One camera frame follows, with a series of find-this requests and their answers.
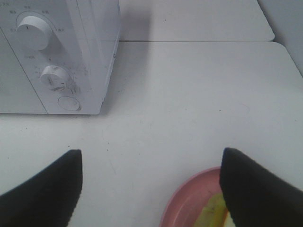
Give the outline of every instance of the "microwave dial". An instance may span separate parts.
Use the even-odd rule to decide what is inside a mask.
[[[23,18],[16,32],[20,43],[35,51],[45,49],[53,36],[53,31],[48,23],[35,16]]]
[[[69,73],[56,65],[46,66],[40,81],[52,91],[62,91],[73,83]]]

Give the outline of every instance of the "microwave control panel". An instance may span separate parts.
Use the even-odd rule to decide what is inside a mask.
[[[48,114],[99,113],[119,39],[118,0],[8,0],[0,29]]]

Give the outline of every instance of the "round button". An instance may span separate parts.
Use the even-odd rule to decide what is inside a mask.
[[[52,91],[62,91],[72,83],[68,72],[56,65],[46,66],[40,80]]]
[[[39,51],[48,46],[53,31],[48,23],[41,18],[27,16],[20,22],[17,35],[24,46]]]
[[[77,99],[64,96],[58,99],[58,104],[65,110],[75,111],[80,109],[80,103]]]

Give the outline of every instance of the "white wall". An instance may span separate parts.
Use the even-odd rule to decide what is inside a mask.
[[[303,75],[303,0],[258,0],[275,33]]]

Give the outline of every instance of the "white countertop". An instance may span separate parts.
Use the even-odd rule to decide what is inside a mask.
[[[120,0],[121,40],[272,41],[257,0]]]
[[[284,47],[120,43],[100,115],[0,115],[0,194],[83,152],[71,227],[156,227],[191,175],[235,147],[303,189],[303,79]]]

